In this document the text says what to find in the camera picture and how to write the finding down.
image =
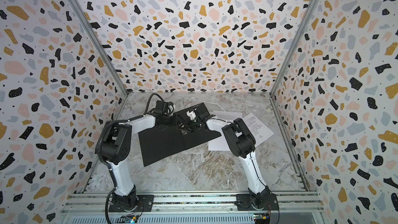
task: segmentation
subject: terrazzo patterned wall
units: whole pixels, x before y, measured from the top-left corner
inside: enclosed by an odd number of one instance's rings
[[[275,99],[331,223],[398,223],[397,0],[319,0]]]
[[[0,222],[56,223],[122,95],[66,0],[2,0]]]
[[[310,0],[78,0],[128,91],[269,91]]]

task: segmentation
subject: marble surface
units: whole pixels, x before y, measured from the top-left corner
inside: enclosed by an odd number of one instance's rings
[[[271,190],[302,190],[272,110],[268,93],[159,93],[176,105],[176,111],[204,102],[209,112],[253,113],[274,135],[256,148],[261,174]],[[131,93],[120,119],[143,113],[150,93]],[[155,106],[152,98],[149,109]],[[143,166],[138,134],[132,137],[127,158],[133,183],[139,191],[223,191],[247,190],[243,167],[232,152],[208,151],[207,143]],[[98,163],[87,191],[109,191],[112,180],[107,168]]]

